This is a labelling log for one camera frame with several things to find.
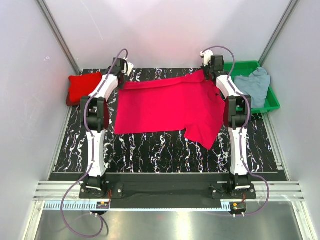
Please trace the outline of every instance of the green plastic bin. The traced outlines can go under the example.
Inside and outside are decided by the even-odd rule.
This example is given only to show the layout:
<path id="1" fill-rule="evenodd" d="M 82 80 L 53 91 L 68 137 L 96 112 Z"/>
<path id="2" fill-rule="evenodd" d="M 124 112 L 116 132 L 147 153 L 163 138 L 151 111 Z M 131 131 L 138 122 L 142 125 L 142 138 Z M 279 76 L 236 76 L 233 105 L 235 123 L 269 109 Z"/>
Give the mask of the green plastic bin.
<path id="1" fill-rule="evenodd" d="M 224 70 L 230 71 L 232 67 L 232 63 L 225 63 Z M 260 67 L 259 62 L 257 61 L 240 61 L 236 62 L 234 66 L 234 70 L 231 74 L 232 80 L 235 81 L 235 76 L 245 76 L 248 77 L 252 74 L 258 67 Z M 253 108 L 251 110 L 252 114 L 264 114 L 272 112 L 273 110 L 279 109 L 280 103 L 272 90 L 271 86 L 269 86 L 268 94 L 266 96 L 264 108 Z"/>

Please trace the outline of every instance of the gray wall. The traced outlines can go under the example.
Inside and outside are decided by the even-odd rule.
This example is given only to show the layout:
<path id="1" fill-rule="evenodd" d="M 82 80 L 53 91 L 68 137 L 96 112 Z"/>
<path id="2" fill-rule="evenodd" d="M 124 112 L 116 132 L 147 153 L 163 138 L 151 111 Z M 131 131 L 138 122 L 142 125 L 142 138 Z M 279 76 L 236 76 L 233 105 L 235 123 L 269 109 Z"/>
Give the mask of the gray wall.
<path id="1" fill-rule="evenodd" d="M 320 1 L 302 0 L 264 65 L 281 108 L 271 115 L 292 180 L 320 236 Z"/>
<path id="2" fill-rule="evenodd" d="M 1 1 L 0 23 L 0 238 L 16 240 L 49 171 L 73 71 L 36 1 Z"/>
<path id="3" fill-rule="evenodd" d="M 80 68 L 91 69 L 106 68 L 124 47 L 137 68 L 198 68 L 212 45 L 237 61 L 258 60 L 290 0 L 46 2 Z"/>

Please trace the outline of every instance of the robotic arm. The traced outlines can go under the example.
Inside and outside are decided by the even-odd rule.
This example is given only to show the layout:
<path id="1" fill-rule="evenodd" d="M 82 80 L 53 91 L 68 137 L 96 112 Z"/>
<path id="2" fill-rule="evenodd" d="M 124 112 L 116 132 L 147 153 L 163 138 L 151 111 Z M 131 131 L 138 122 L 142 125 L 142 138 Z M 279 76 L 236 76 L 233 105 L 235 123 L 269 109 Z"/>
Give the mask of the robotic arm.
<path id="1" fill-rule="evenodd" d="M 104 166 L 104 137 L 110 120 L 107 100 L 116 88 L 122 88 L 124 86 L 125 78 L 129 77 L 134 68 L 134 65 L 127 62 L 127 59 L 118 58 L 116 61 L 110 74 L 104 74 L 96 89 L 89 96 L 82 97 L 80 104 L 82 120 L 86 118 L 88 127 L 93 134 L 92 137 L 91 133 L 86 131 L 88 158 L 90 159 L 90 156 L 93 156 L 93 165 L 89 171 L 91 164 L 88 162 L 87 172 L 89 171 L 89 173 L 84 179 L 84 184 L 86 188 L 97 189 L 104 192 L 106 191 L 104 188 L 107 187 L 102 178 L 106 172 Z M 92 96 L 94 96 L 94 98 L 89 103 L 88 109 L 85 112 L 86 103 Z"/>
<path id="2" fill-rule="evenodd" d="M 203 58 L 203 71 L 207 79 L 212 78 L 216 86 L 226 98 L 223 114 L 223 123 L 228 128 L 231 140 L 231 167 L 227 183 L 228 193 L 245 192 L 251 185 L 250 174 L 246 170 L 247 165 L 247 127 L 242 128 L 250 111 L 244 102 L 243 93 L 233 81 L 228 79 L 228 72 L 224 71 L 224 59 L 222 55 L 214 55 L 211 50 L 201 52 Z M 245 95 L 251 108 L 251 97 Z"/>

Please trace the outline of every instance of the red fabric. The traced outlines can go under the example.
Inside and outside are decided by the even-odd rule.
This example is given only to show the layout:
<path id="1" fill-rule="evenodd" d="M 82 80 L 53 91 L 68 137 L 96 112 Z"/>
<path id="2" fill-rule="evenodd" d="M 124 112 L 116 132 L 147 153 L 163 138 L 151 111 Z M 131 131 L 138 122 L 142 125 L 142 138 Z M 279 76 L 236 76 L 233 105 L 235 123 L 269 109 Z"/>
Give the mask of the red fabric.
<path id="1" fill-rule="evenodd" d="M 80 100 L 83 96 L 89 96 L 102 79 L 101 72 L 86 74 L 82 76 L 70 76 L 69 94 L 66 99 L 68 106 L 80 105 Z"/>
<path id="2" fill-rule="evenodd" d="M 223 125 L 225 102 L 199 70 L 185 77 L 126 82 L 119 90 L 116 134 L 186 129 L 184 137 L 211 149 Z"/>

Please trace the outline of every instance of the marble pattern surface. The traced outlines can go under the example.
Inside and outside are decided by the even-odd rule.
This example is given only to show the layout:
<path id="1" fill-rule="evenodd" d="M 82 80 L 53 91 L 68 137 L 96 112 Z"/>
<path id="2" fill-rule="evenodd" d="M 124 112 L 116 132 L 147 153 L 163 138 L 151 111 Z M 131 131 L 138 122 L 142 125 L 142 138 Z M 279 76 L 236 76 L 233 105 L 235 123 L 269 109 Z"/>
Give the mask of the marble pattern surface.
<path id="1" fill-rule="evenodd" d="M 196 68 L 134 69 L 130 81 L 141 82 L 185 76 Z M 85 69 L 83 74 L 102 69 Z M 114 134 L 118 90 L 109 100 L 110 124 L 104 138 L 104 164 L 107 173 L 221 173 L 231 161 L 230 137 L 222 127 L 207 150 L 184 137 L 185 131 L 142 134 Z M 73 107 L 54 172 L 81 173 L 87 169 L 88 144 L 81 128 L 80 107 Z M 248 125 L 247 156 L 253 172 L 277 172 L 277 164 L 260 114 Z"/>

